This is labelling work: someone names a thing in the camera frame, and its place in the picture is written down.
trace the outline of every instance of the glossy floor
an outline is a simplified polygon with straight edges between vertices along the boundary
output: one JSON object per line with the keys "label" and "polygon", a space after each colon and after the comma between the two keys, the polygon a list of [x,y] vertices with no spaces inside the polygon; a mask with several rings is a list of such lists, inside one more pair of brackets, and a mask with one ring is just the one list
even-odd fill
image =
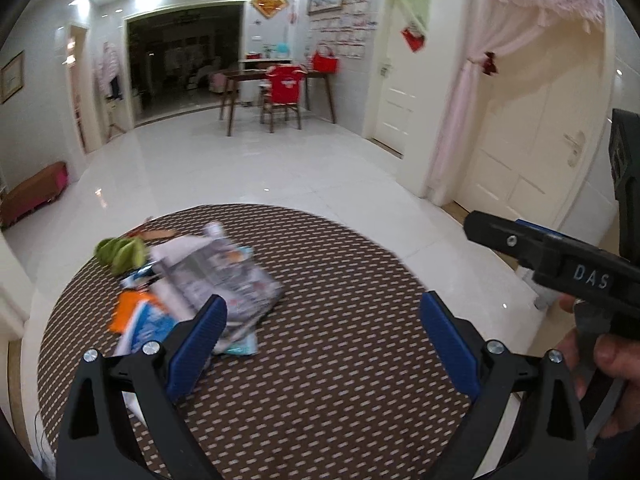
{"label": "glossy floor", "polygon": [[493,252],[468,242],[453,218],[397,184],[398,158],[312,116],[302,131],[278,122],[272,135],[254,108],[241,108],[233,137],[225,125],[206,110],[118,137],[58,202],[6,231],[38,289],[22,344],[33,449],[38,350],[64,286],[102,238],[199,204],[268,203],[341,222],[393,251],[486,338],[527,350],[542,321],[533,291]]}
{"label": "glossy floor", "polygon": [[148,106],[137,115],[136,124],[147,124],[177,114],[218,106],[222,96],[208,89],[171,90],[158,94]]}

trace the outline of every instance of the hand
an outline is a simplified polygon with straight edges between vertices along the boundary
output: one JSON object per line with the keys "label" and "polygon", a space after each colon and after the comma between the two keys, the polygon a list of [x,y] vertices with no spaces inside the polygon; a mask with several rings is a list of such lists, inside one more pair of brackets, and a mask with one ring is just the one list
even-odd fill
{"label": "hand", "polygon": [[[560,307],[571,313],[574,302],[575,298],[566,294],[559,301]],[[558,350],[564,354],[569,370],[574,370],[580,361],[576,329],[565,336]],[[593,354],[596,365],[605,374],[628,381],[616,411],[600,432],[600,437],[611,438],[640,424],[640,342],[605,334],[598,338]],[[583,398],[587,388],[582,380],[576,381],[575,389],[578,398]]]}

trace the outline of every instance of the wire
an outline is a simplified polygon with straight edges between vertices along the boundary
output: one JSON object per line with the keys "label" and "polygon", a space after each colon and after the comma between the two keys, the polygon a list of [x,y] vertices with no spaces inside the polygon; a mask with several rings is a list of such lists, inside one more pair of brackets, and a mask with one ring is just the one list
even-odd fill
{"label": "wire", "polygon": [[40,445],[38,444],[38,425],[37,425],[37,421],[38,421],[38,415],[40,414],[40,410],[38,410],[36,412],[36,415],[33,417],[33,433],[36,436],[36,447],[38,448],[38,453],[40,454],[40,458],[43,459],[44,458],[44,453],[42,452],[42,450],[40,449]]}

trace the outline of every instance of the blue gripper pad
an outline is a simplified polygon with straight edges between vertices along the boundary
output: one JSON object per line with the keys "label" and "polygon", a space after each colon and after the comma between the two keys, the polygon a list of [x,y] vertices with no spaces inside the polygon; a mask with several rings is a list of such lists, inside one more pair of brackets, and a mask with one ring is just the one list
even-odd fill
{"label": "blue gripper pad", "polygon": [[422,295],[420,320],[453,385],[476,400],[481,391],[478,362],[458,333],[455,318],[435,292]]}
{"label": "blue gripper pad", "polygon": [[531,227],[532,229],[537,229],[538,231],[546,233],[548,235],[556,235],[556,236],[561,236],[562,238],[566,238],[566,235],[563,235],[558,231],[553,231],[553,229],[547,229],[546,227],[542,227],[542,225],[532,224],[531,222],[527,222],[526,220],[523,220],[523,219],[516,220],[516,224],[524,225],[526,227]]}
{"label": "blue gripper pad", "polygon": [[197,319],[169,362],[166,394],[171,402],[191,393],[225,326],[226,303],[222,298],[217,298],[206,313]]}

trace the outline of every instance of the brown patterned rug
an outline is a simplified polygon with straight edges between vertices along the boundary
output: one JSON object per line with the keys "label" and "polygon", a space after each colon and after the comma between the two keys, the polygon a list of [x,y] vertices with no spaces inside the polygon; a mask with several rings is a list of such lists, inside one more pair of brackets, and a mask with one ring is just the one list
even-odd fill
{"label": "brown patterned rug", "polygon": [[[213,220],[287,287],[258,329],[258,355],[214,358],[178,406],[218,470],[237,480],[419,478],[468,408],[420,325],[424,287],[389,251],[296,210],[206,205],[145,227],[198,235]],[[92,258],[53,309],[38,362],[53,449],[79,357],[116,345],[107,326],[118,292]],[[167,476],[132,423],[150,469]]]}

